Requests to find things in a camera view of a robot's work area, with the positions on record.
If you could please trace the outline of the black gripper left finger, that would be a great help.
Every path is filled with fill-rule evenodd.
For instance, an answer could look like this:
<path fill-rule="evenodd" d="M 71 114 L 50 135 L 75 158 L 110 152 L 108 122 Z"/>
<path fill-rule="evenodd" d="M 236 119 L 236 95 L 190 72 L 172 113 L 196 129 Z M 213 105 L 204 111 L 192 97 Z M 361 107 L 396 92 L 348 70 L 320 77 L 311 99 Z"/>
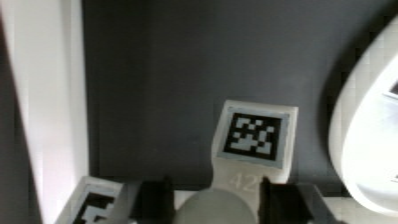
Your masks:
<path fill-rule="evenodd" d="M 139 224 L 172 224 L 174 218 L 174 189 L 172 181 L 164 178 L 146 181 L 140 186 L 135 218 Z"/>

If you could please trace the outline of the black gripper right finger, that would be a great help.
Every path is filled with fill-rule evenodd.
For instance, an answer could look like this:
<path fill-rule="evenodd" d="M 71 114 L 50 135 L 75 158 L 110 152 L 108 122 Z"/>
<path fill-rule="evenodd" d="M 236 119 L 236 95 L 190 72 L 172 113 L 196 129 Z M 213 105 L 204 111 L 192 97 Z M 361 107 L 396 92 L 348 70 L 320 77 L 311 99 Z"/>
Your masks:
<path fill-rule="evenodd" d="M 259 224 L 345 224 L 327 207 L 313 184 L 275 184 L 263 179 L 259 185 Z"/>

